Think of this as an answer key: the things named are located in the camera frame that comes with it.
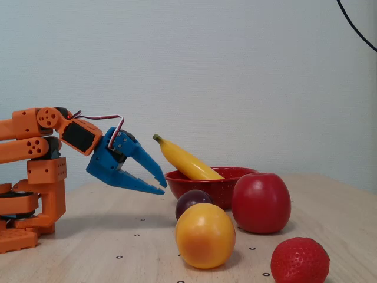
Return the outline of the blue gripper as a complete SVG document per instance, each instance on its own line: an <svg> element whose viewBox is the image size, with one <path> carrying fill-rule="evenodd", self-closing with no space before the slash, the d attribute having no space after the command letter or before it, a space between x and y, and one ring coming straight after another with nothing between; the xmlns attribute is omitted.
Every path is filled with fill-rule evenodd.
<svg viewBox="0 0 377 283"><path fill-rule="evenodd" d="M114 131L115 127L111 127L101 138L93 152L86 171L113 187L131 189L154 195L165 194L164 190L149 185L145 181L121 169L126 159L130 157L151 173L163 188L167 187L161 167L129 132L120 130L114 140L114 150L108 148Z"/></svg>

